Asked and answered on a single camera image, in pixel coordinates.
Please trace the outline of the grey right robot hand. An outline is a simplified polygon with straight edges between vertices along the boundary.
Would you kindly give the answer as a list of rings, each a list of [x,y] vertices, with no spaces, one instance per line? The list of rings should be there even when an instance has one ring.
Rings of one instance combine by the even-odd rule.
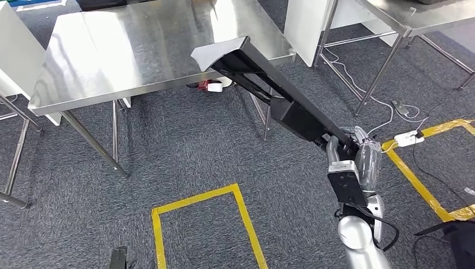
[[[342,127],[342,130],[359,146],[355,164],[362,191],[367,197],[375,195],[382,156],[380,143],[372,140],[367,132],[359,126]]]

